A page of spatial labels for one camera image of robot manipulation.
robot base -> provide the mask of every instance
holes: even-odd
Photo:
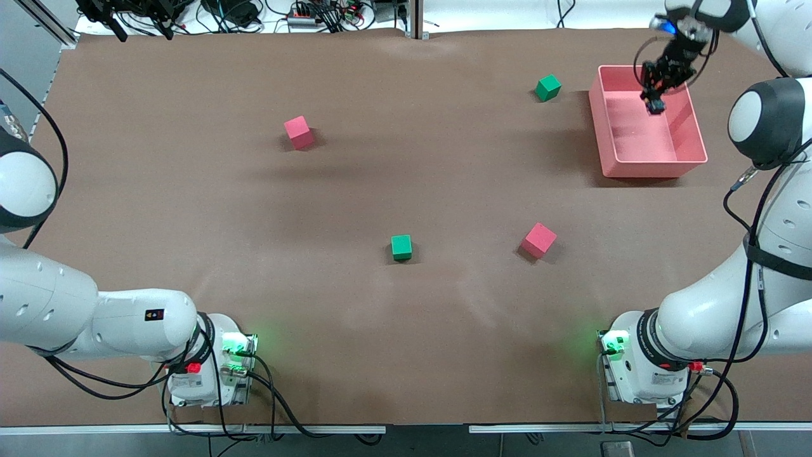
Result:
[[[229,353],[225,350],[223,338],[227,333],[242,335],[240,328],[234,320],[223,314],[209,314],[208,317],[214,326],[212,354],[201,364],[199,372],[178,374],[170,378],[169,391],[173,405],[216,407],[221,401],[223,406],[240,405],[248,401],[251,378],[244,373],[253,369],[254,358]],[[244,349],[241,352],[256,354],[257,337],[248,335],[244,338]]]
[[[682,400],[688,369],[669,372],[646,358],[637,341],[637,322],[641,316],[642,311],[625,312],[600,336],[604,350],[621,350],[605,356],[609,398],[626,403],[655,403],[658,409],[667,409]]]

pink plastic container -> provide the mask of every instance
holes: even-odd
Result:
[[[676,178],[708,160],[688,89],[663,96],[650,115],[630,65],[602,65],[590,89],[592,120],[603,175]]]

brown table surface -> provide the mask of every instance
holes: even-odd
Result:
[[[679,180],[606,179],[586,91],[598,65],[630,63],[650,36],[82,37],[46,105],[71,174],[32,248],[100,289],[181,289],[232,316],[260,335],[305,423],[594,422],[596,330],[741,242],[721,207],[748,164],[728,112],[774,76],[723,39],[691,89],[709,162]],[[540,103],[549,73],[564,87]],[[302,152],[282,126],[298,115],[318,138]],[[35,145],[58,168],[44,122]],[[750,214],[763,183],[734,207]],[[531,263],[516,248],[536,221],[559,237]],[[387,253],[398,233],[415,244],[406,264]],[[741,419],[812,420],[799,395],[811,360],[735,368]],[[156,389],[96,400],[18,346],[0,348],[0,366],[3,425],[163,422]],[[81,366],[150,371],[135,358]],[[267,423],[264,406],[229,420]]]

white label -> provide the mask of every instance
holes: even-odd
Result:
[[[685,378],[676,374],[676,373],[652,373],[651,374],[651,384],[654,385],[674,385],[677,382],[684,381]]]
[[[172,377],[173,387],[200,387],[203,385],[203,376],[201,375],[174,375]]]

cube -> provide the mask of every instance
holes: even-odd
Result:
[[[295,150],[302,150],[316,141],[305,117],[302,115],[286,122],[285,131],[287,131],[287,136],[291,139]]]
[[[559,90],[561,90],[561,83],[553,75],[544,76],[536,84],[536,95],[542,102],[546,102],[558,95]]]
[[[521,247],[536,259],[540,259],[555,241],[555,233],[549,228],[536,223],[530,233],[521,242]]]
[[[395,235],[392,237],[392,258],[395,260],[409,260],[412,258],[412,237],[409,235]]]

